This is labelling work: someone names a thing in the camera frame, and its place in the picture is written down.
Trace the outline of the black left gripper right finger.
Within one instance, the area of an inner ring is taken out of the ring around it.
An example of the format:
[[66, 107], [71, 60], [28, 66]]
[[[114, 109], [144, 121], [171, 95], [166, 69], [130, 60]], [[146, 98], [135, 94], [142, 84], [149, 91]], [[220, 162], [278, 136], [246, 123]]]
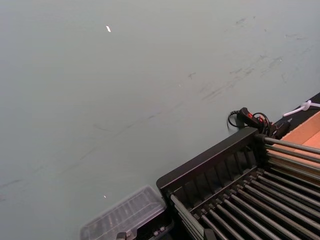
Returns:
[[216, 235], [211, 228], [205, 228], [203, 230], [203, 239], [204, 240], [216, 240]]

